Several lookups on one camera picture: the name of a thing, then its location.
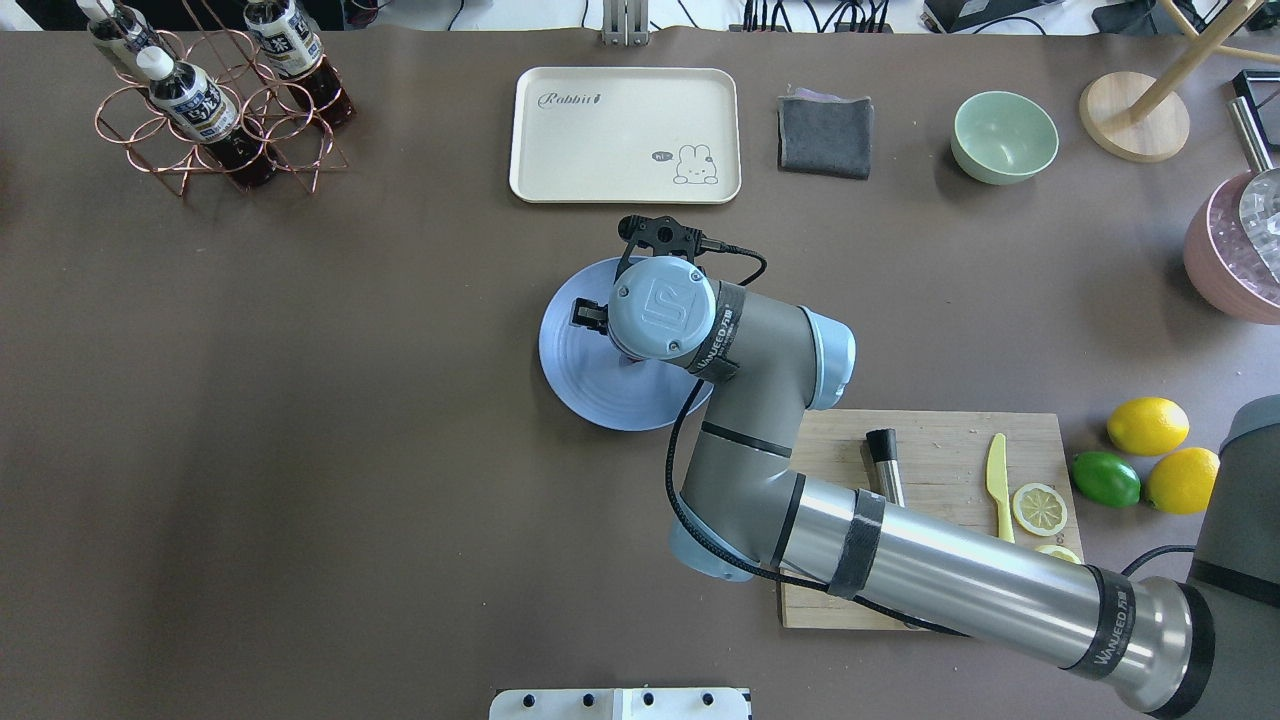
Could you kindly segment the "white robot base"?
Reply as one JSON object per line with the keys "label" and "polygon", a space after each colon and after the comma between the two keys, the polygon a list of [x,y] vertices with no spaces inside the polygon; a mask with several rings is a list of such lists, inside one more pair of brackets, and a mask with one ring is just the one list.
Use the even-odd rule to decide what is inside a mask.
{"label": "white robot base", "polygon": [[751,719],[749,689],[635,687],[508,689],[490,703],[489,719]]}

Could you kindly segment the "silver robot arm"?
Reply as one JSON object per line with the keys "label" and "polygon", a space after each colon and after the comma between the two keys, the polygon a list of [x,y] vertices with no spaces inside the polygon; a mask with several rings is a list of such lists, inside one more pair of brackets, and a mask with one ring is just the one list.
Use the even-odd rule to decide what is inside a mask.
{"label": "silver robot arm", "polygon": [[685,486],[667,487],[699,553],[1004,644],[1151,717],[1277,716],[1276,396],[1233,419],[1187,578],[1133,580],[795,471],[804,413],[852,374],[840,322],[677,256],[612,260],[608,300],[577,299],[571,322],[713,384]]}

